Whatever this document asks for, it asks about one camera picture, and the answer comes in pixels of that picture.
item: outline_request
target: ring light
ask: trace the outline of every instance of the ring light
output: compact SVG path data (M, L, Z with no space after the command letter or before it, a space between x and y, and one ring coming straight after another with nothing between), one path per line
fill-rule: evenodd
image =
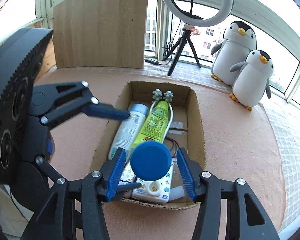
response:
M222 5L218 13L213 16L212 18L209 19L195 19L193 17L189 17L182 13L179 8L176 6L174 0L163 0L165 4L167 5L168 9L178 17L180 20L183 22L198 26L198 27L209 27L209 26L214 26L222 21L224 21L231 13L231 10L233 8L233 1L234 0L222 0Z

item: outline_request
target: wooden board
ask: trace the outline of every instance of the wooden board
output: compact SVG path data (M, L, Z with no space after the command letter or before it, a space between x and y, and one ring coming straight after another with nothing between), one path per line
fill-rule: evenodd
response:
M143 68L148 0L65 0L53 11L58 68Z
M56 65L56 59L54 55L54 47L53 47L53 40L51 39L48 43L46 52L43 56L41 69L36 76L34 82L37 82L39 78L41 78L45 73L49 71L49 69Z

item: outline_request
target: yellow-green tube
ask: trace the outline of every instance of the yellow-green tube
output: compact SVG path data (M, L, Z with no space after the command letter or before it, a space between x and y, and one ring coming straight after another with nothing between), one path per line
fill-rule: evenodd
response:
M160 101L146 118L139 134L131 145L134 149L145 141L162 142L168 125L169 106L166 101Z

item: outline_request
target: penguin plush toy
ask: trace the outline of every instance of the penguin plush toy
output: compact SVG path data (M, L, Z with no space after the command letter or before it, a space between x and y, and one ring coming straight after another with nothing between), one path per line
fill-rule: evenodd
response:
M211 68L211 77L232 86L237 72L229 72L233 64L245 61L250 51L257 49L256 35L253 29L242 21L235 21L225 30L224 40L211 49L211 55L217 51L217 57Z
M238 73L229 97L237 103L240 102L246 109L251 111L265 91L268 98L271 98L269 79L273 73L273 63L264 51L253 50L245 61L234 64L230 72Z

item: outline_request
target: white plastic bottle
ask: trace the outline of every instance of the white plastic bottle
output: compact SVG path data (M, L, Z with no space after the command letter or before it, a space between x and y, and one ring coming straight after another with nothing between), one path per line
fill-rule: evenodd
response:
M112 160L117 149L122 147L126 151L126 163L128 162L131 155L131 144L140 132L147 112L148 107L143 104L134 104L131 107L130 117L121 122L114 137L108 156L109 160Z

